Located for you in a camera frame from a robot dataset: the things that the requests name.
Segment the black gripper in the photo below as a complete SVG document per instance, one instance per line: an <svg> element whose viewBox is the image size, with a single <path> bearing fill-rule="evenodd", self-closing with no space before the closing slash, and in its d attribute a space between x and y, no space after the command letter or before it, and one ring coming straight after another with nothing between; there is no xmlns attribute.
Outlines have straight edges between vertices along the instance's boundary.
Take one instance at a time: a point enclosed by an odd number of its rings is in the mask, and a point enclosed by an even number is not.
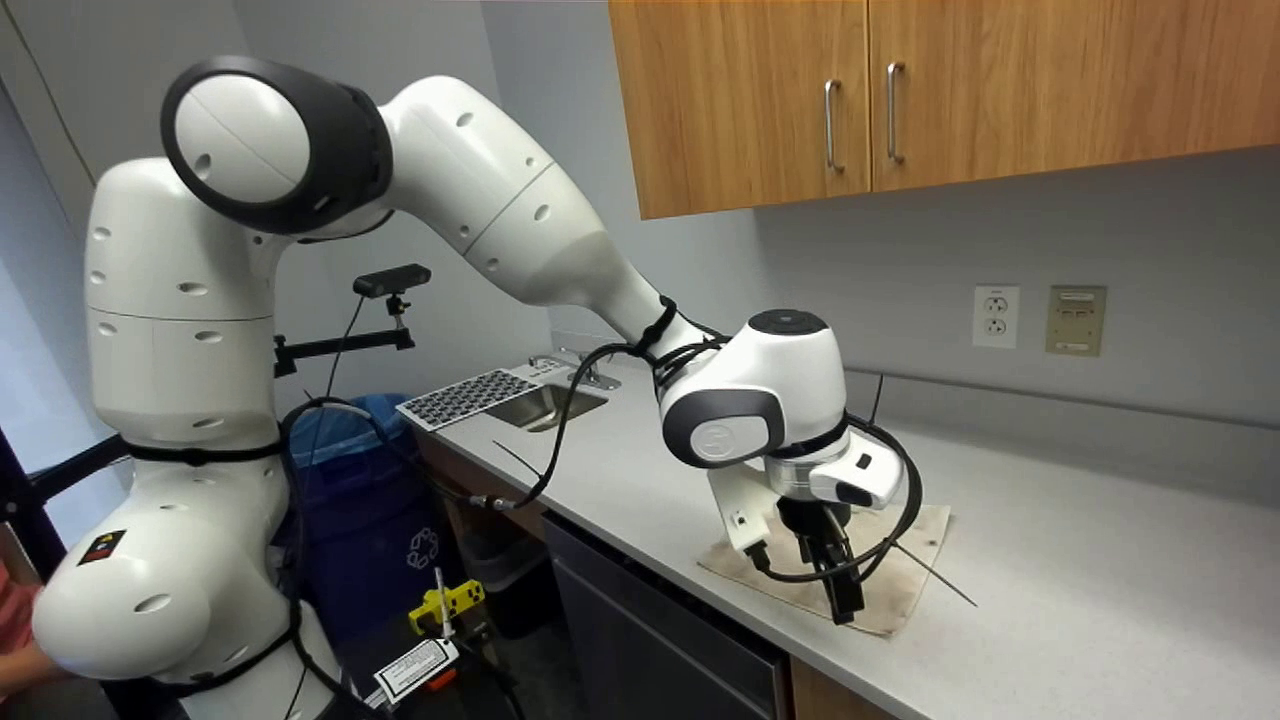
<svg viewBox="0 0 1280 720"><path fill-rule="evenodd" d="M823 582L830 621L849 623L863 607L861 572L842 537L849 512L819 499L781 499L781 519L798 539L798 562L808 566L808 572Z"/></svg>

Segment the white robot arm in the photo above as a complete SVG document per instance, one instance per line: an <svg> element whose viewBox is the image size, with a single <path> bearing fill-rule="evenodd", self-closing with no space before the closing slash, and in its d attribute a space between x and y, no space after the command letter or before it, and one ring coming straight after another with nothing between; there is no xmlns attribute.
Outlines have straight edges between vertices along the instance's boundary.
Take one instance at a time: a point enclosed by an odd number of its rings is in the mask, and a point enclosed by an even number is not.
<svg viewBox="0 0 1280 720"><path fill-rule="evenodd" d="M288 658L263 545L285 519L276 268L294 246L419 220L522 304L574 304L650 365L661 435L701 473L762 470L794 508L863 495L840 349L808 311L718 338L606 240L574 179L482 94L391 101L253 58L185 69L160 149L108 170L85 227L92 405L127 499L34 600L45 652L92 682L221 686Z"/></svg>

